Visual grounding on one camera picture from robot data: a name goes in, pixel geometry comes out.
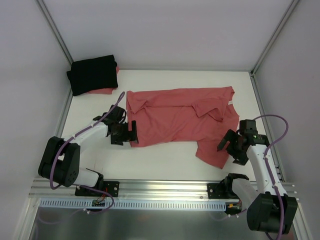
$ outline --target folded red cloth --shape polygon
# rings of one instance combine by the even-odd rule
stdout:
[[[115,68],[115,70],[116,70],[116,74],[118,74],[119,67],[117,66]],[[101,89],[88,91],[88,93],[89,94],[112,94],[112,91],[115,90],[115,89],[117,89],[117,88],[101,88]]]
[[[197,141],[196,156],[223,168],[228,153],[217,146],[229,129],[236,130],[239,116],[232,102],[231,86],[221,88],[181,88],[159,91],[128,91],[128,121],[136,120],[139,143],[146,147],[159,143]]]

